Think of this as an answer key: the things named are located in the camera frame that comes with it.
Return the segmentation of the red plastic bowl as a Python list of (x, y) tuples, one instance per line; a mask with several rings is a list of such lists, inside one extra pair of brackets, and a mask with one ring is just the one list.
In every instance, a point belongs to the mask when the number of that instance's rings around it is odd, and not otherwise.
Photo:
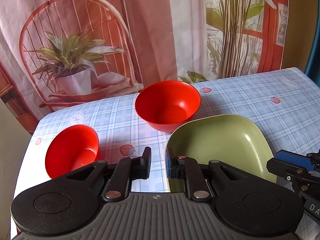
[(52, 179), (100, 160), (99, 138), (87, 125), (73, 125), (61, 131), (50, 143), (45, 167)]
[(152, 128), (173, 132), (189, 122), (201, 105), (199, 91), (182, 81), (167, 80), (143, 89), (135, 101), (137, 115)]

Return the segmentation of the green square plate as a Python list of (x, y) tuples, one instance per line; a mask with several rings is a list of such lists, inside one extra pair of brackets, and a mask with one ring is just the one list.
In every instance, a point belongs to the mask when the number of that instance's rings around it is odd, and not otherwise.
[(222, 114), (190, 121), (172, 133), (166, 147), (176, 157), (191, 157), (199, 164), (219, 160), (277, 182), (277, 177), (266, 168), (273, 154), (263, 133), (243, 116)]

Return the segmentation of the blue plaid tablecloth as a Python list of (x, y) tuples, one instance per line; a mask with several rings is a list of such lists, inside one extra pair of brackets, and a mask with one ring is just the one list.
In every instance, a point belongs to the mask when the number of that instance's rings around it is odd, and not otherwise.
[(75, 108), (16, 239), (319, 239), (319, 87), (296, 68)]

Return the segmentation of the printed chair and plant backdrop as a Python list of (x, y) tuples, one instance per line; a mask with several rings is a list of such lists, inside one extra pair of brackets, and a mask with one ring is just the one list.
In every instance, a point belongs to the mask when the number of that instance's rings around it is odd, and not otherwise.
[(278, 70), (289, 0), (1, 0), (1, 100), (29, 133), (153, 83)]

